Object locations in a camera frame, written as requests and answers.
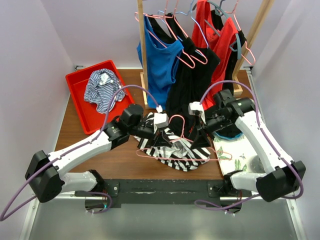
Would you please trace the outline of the black white striped tank top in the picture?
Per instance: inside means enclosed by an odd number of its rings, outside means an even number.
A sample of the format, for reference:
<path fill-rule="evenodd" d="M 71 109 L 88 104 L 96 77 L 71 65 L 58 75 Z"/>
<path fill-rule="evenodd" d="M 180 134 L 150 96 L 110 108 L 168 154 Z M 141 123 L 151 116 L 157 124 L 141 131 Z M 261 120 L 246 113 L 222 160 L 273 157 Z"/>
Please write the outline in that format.
<path fill-rule="evenodd" d="M 148 158 L 154 158 L 162 164 L 183 172 L 196 170 L 199 166 L 206 164 L 210 160 L 210 151 L 205 147 L 191 148 L 192 141 L 179 133 L 176 135 L 169 127 L 164 129 L 164 133 L 171 141 L 171 146 L 147 147 L 148 139 L 135 136 L 138 141 L 138 150 L 146 154 Z"/>

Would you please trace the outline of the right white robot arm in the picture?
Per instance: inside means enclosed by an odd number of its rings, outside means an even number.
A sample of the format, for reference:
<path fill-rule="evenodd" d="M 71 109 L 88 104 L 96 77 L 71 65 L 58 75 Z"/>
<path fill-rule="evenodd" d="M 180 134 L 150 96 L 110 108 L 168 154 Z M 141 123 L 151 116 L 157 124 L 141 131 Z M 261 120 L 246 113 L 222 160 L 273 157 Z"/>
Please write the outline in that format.
<path fill-rule="evenodd" d="M 233 197 L 240 190 L 253 191 L 266 202 L 287 197 L 295 191 L 302 194 L 306 166 L 302 161 L 294 161 L 280 147 L 253 101 L 248 97 L 236 99 L 228 89 L 215 94 L 214 100 L 216 104 L 207 110 L 197 101 L 188 105 L 188 113 L 195 118 L 191 148 L 209 147 L 215 132 L 234 125 L 248 139 L 264 169 L 264 173 L 235 170 L 225 174 L 223 192 Z"/>

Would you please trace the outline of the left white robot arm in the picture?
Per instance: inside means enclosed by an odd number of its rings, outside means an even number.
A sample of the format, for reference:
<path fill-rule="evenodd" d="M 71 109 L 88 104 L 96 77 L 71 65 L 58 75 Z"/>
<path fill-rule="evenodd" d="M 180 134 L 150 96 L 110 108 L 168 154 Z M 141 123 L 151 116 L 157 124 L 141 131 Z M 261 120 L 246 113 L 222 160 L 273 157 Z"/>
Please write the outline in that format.
<path fill-rule="evenodd" d="M 130 136 L 147 140 L 147 147 L 168 145 L 162 137 L 169 125 L 169 117 L 159 106 L 153 115 L 153 124 L 147 125 L 144 109 L 130 104 L 101 130 L 64 149 L 46 154 L 36 152 L 25 173 L 25 179 L 41 203 L 54 199 L 60 193 L 88 192 L 99 196 L 105 187 L 104 179 L 96 170 L 75 173 L 71 170 L 85 161 L 109 152 L 126 143 Z"/>

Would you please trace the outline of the blue tank top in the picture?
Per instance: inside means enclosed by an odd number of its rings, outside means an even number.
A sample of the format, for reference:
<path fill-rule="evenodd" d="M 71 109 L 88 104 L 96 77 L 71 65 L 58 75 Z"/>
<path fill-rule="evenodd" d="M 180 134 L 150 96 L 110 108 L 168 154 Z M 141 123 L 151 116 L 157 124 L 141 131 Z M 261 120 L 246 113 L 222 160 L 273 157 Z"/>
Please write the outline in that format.
<path fill-rule="evenodd" d="M 165 45 L 152 37 L 148 31 L 155 34 Z M 144 17 L 144 35 L 146 48 L 148 91 L 155 98 L 162 109 L 166 109 L 166 102 L 172 85 L 176 82 L 179 59 L 183 45 L 180 41 L 168 36 L 163 30 L 163 35 L 156 33 L 151 20 Z"/>

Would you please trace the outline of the black red tank top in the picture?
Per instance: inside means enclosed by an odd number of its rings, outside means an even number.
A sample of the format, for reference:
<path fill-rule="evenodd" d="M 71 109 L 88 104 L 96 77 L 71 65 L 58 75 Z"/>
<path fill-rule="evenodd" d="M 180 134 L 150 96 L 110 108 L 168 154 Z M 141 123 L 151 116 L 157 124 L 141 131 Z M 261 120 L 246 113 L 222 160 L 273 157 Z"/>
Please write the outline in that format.
<path fill-rule="evenodd" d="M 221 16 L 217 16 L 215 15 L 215 11 L 211 10 L 211 18 L 212 18 L 212 23 L 213 26 L 217 29 L 217 30 L 221 30 L 223 28 L 223 21 L 222 21 L 222 17 Z M 241 41 L 241 46 L 244 45 L 244 42 L 247 40 L 244 33 L 242 31 L 238 31 L 238 35 L 240 37 L 240 41 Z M 236 63 L 237 63 L 237 53 L 236 52 L 231 52 L 227 66 L 226 66 L 226 70 L 225 70 L 225 79 L 226 80 L 231 80 L 232 79 L 232 75 L 233 75 L 233 71 L 235 69 Z M 234 86 L 232 83 L 224 83 L 222 86 L 222 89 L 229 89 L 231 94 L 234 94 Z M 223 135 L 223 136 L 227 136 L 227 137 L 233 137 L 237 134 L 242 133 L 234 124 L 230 125 L 220 131 L 217 131 L 217 133 Z"/>

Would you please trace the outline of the grey blue hanger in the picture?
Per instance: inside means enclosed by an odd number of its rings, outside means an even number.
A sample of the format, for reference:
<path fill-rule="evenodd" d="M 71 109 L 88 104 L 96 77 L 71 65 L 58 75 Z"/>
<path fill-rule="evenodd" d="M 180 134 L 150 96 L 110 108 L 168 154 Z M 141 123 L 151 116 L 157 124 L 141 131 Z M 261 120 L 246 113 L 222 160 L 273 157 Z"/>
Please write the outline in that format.
<path fill-rule="evenodd" d="M 233 30 L 233 33 L 235 35 L 235 42 L 232 42 L 229 45 L 229 48 L 231 49 L 232 52 L 237 52 L 237 59 L 240 60 L 242 58 L 242 46 L 241 46 L 241 40 L 239 37 L 239 32 L 238 30 L 236 30 L 235 24 L 233 23 L 233 20 L 230 18 L 230 16 L 228 15 L 227 12 L 225 12 L 224 10 L 222 10 L 222 3 L 223 0 L 220 1 L 219 5 L 217 5 L 216 3 L 207 0 L 207 2 L 211 5 L 214 6 L 214 11 L 215 11 L 215 15 L 221 17 L 221 16 L 225 16 L 226 17 L 226 21 L 222 27 L 222 29 L 220 31 L 218 31 L 213 25 L 211 25 L 207 20 L 205 20 L 205 23 L 213 29 L 213 31 L 215 32 L 216 35 L 218 35 L 219 37 L 221 36 L 221 33 L 224 30 L 224 27 L 227 26 L 227 24 L 229 23 L 231 25 L 231 29 Z"/>

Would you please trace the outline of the floral pattern tray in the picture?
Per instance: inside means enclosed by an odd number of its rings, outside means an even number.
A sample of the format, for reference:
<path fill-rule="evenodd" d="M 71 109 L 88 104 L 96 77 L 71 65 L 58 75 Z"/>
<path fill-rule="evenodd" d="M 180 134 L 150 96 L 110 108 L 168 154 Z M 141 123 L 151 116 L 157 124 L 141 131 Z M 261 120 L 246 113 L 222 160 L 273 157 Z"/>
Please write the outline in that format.
<path fill-rule="evenodd" d="M 221 139 L 215 133 L 212 143 L 217 150 L 219 166 L 223 175 L 240 170 L 258 174 L 265 172 L 258 154 L 244 133 L 239 139 L 233 140 Z"/>

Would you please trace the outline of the wooden clothes rack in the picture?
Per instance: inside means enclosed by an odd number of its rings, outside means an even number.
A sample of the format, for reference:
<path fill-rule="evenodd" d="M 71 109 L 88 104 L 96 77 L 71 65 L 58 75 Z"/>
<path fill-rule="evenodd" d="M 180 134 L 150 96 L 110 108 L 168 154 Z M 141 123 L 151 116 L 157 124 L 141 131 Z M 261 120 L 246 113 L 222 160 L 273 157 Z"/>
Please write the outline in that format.
<path fill-rule="evenodd" d="M 248 59 L 246 56 L 248 53 L 252 55 L 254 58 L 254 54 L 251 51 L 252 45 L 256 40 L 256 37 L 258 33 L 261 30 L 261 27 L 263 26 L 268 13 L 270 12 L 274 0 L 263 0 L 261 2 L 261 5 L 259 7 L 259 10 L 254 18 L 253 24 L 249 30 L 249 33 L 246 37 L 247 45 L 244 45 L 242 47 L 242 59 L 238 60 L 235 69 L 232 74 L 232 79 L 235 80 L 236 83 L 240 83 L 238 79 L 238 72 L 240 71 L 240 68 L 244 61 L 248 62 Z M 144 10 L 143 10 L 143 1 L 137 0 L 137 14 L 138 17 L 136 17 L 136 20 L 139 22 L 139 37 L 140 37 L 140 46 L 141 46 L 141 59 L 142 59 L 142 72 L 140 73 L 140 79 L 141 79 L 141 86 L 148 90 L 148 69 L 147 69 L 147 52 L 146 52 L 146 40 L 145 40 L 145 30 L 144 30 Z"/>

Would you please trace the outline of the red plastic bin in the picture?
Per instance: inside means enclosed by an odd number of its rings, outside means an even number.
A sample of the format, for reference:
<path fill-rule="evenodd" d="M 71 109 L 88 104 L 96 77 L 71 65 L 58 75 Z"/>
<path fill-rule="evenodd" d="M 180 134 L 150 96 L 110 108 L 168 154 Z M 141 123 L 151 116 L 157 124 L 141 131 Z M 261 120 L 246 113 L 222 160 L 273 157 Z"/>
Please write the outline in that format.
<path fill-rule="evenodd" d="M 105 120 L 105 115 L 97 112 L 97 105 L 85 101 L 85 90 L 89 78 L 94 71 L 109 69 L 119 78 L 120 85 L 126 85 L 120 72 L 112 60 L 107 60 L 84 69 L 77 70 L 65 76 L 70 95 L 78 114 L 82 129 L 86 135 L 91 135 L 99 130 Z"/>

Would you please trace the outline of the blue white striped shirt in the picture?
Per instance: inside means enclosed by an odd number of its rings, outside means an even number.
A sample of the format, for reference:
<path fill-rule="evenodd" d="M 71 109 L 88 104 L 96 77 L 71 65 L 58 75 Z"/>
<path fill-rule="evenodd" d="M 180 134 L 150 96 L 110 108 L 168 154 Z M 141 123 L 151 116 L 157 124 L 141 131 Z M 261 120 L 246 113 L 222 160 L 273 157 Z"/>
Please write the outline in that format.
<path fill-rule="evenodd" d="M 110 69 L 102 68 L 92 72 L 85 87 L 84 101 L 96 104 L 96 111 L 106 114 L 109 104 L 109 111 L 113 109 L 116 102 L 121 102 L 126 94 L 119 91 L 114 98 L 113 94 L 121 88 L 121 83 L 117 75 Z"/>

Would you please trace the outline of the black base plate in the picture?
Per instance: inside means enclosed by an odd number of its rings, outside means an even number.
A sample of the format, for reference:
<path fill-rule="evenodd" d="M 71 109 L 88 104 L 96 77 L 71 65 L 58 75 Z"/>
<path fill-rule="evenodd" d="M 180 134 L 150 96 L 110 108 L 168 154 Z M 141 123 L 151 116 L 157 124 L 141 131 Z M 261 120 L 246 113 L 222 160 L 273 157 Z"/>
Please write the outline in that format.
<path fill-rule="evenodd" d="M 106 179 L 112 208 L 126 204 L 191 205 L 195 200 L 220 204 L 223 197 L 240 199 L 243 190 L 227 192 L 222 180 L 210 179 Z"/>

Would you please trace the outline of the aluminium frame rail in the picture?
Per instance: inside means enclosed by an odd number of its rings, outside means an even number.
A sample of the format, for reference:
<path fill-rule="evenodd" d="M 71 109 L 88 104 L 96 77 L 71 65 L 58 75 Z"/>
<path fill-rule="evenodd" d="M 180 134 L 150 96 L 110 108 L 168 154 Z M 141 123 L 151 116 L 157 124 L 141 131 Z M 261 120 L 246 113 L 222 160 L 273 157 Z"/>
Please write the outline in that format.
<path fill-rule="evenodd" d="M 210 205 L 123 204 L 102 212 L 103 199 L 65 192 L 30 205 L 23 240 L 305 240 L 296 203 L 249 199 L 228 213 Z M 231 205 L 223 197 L 219 206 Z"/>

